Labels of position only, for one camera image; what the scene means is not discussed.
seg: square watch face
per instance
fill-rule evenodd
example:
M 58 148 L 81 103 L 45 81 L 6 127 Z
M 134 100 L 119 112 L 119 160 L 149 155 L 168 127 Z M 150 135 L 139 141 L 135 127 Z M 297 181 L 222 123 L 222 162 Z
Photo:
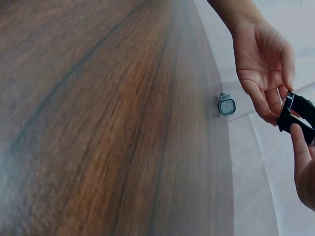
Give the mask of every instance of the square watch face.
M 230 115 L 235 112 L 236 105 L 232 99 L 225 100 L 220 104 L 221 112 L 223 115 Z

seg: wood grain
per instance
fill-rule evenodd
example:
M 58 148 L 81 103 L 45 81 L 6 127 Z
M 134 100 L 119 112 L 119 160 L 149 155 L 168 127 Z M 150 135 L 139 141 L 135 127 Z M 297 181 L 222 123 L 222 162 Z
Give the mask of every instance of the wood grain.
M 233 235 L 221 90 L 190 0 L 4 1 L 0 235 Z

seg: finger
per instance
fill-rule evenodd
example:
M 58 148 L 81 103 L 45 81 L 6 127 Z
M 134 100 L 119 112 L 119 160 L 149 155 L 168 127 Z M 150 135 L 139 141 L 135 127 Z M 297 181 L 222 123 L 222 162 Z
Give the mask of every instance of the finger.
M 251 97 L 255 110 L 260 116 L 267 115 L 270 112 L 266 98 L 261 93 L 258 85 L 250 80 L 242 82 L 244 91 Z
M 315 157 L 315 146 L 309 147 L 311 158 L 313 159 Z
M 294 150 L 294 173 L 299 175 L 312 158 L 304 140 L 302 128 L 298 124 L 293 124 L 290 133 Z
M 271 111 L 268 114 L 265 114 L 263 116 L 259 114 L 259 116 L 267 123 L 272 124 L 273 126 L 276 126 L 278 117 L 275 114 L 273 114 Z
M 281 100 L 284 101 L 286 99 L 288 89 L 284 85 L 281 85 L 279 86 L 278 90 L 279 90 Z
M 279 116 L 281 112 L 281 101 L 278 90 L 275 88 L 273 90 L 265 92 L 265 94 L 271 112 Z
M 284 86 L 288 90 L 293 89 L 293 81 L 295 77 L 295 55 L 293 47 L 287 42 L 281 53 L 280 53 L 280 63 L 282 71 L 282 81 Z

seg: white backdrop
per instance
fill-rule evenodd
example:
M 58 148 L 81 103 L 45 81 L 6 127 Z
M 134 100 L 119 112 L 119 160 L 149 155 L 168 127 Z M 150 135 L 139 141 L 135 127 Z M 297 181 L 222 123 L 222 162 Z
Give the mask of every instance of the white backdrop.
M 298 200 L 290 136 L 262 121 L 238 82 L 232 38 L 206 0 L 195 0 L 220 72 L 224 92 L 237 100 L 228 125 L 233 163 L 235 236 L 309 236 L 315 212 Z M 255 0 L 265 18 L 296 52 L 294 87 L 315 101 L 315 1 Z

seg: forearm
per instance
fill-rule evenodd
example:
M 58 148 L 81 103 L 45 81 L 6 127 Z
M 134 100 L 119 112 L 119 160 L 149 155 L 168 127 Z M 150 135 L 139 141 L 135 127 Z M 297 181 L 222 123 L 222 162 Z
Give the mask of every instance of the forearm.
M 241 23 L 265 21 L 252 0 L 207 0 L 230 31 Z

